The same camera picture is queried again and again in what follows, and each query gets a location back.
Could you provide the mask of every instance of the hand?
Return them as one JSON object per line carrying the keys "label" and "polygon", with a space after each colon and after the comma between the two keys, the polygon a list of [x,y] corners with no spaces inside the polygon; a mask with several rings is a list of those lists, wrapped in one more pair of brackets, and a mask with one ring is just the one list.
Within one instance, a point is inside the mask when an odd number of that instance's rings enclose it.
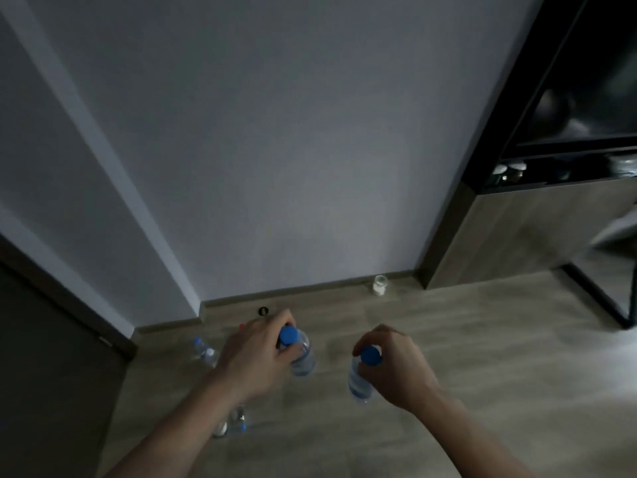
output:
{"label": "hand", "polygon": [[368,345],[378,345],[383,360],[377,366],[360,362],[359,375],[394,406],[415,413],[423,400],[440,391],[434,371],[409,336],[380,324],[361,337],[352,354],[360,355]]}
{"label": "hand", "polygon": [[269,391],[290,363],[303,353],[300,344],[284,351],[276,348],[278,334],[285,325],[296,326],[288,309],[270,318],[248,322],[227,340],[214,375],[222,377],[237,403]]}

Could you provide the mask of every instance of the wooden cabinet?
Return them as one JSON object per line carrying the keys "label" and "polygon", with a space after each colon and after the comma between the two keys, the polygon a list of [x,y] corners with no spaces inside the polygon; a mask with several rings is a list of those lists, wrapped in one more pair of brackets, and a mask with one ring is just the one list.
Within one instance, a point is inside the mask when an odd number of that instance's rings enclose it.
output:
{"label": "wooden cabinet", "polygon": [[482,195],[460,183],[420,281],[449,287],[564,265],[636,198],[637,179]]}

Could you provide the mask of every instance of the white wall edge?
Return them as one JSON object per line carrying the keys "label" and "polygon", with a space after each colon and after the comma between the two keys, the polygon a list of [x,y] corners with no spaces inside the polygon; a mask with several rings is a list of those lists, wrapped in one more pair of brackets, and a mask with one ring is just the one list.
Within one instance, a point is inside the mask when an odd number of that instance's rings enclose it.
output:
{"label": "white wall edge", "polygon": [[0,202],[0,232],[22,253],[28,255],[40,268],[59,281],[68,291],[82,300],[126,338],[135,327],[124,319],[73,268],[40,240],[37,235]]}
{"label": "white wall edge", "polygon": [[168,269],[192,311],[198,315],[200,298],[123,167],[115,149],[84,103],[75,82],[50,44],[44,28],[29,7],[27,0],[0,0],[0,11]]}

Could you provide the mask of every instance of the forearm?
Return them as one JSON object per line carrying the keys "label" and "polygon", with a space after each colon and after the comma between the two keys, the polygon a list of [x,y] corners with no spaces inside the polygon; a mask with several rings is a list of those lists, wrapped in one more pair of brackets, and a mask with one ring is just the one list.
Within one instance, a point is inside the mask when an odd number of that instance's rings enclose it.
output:
{"label": "forearm", "polygon": [[179,478],[236,405],[231,383],[214,371],[105,478]]}
{"label": "forearm", "polygon": [[458,400],[442,392],[432,393],[416,406],[414,415],[440,443],[463,478],[532,477]]}

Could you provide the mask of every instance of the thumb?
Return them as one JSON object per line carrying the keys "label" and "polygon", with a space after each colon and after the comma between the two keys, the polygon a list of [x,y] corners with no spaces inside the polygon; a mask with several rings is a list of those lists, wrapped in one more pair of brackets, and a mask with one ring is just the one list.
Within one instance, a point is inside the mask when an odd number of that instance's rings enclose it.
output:
{"label": "thumb", "polygon": [[364,362],[359,362],[358,373],[359,376],[372,385],[374,384],[374,381],[376,381],[375,377],[377,376],[377,369],[375,366],[368,366]]}
{"label": "thumb", "polygon": [[292,344],[290,347],[283,349],[282,352],[276,356],[276,360],[282,364],[291,364],[292,361],[296,361],[303,355],[303,345],[300,343]]}

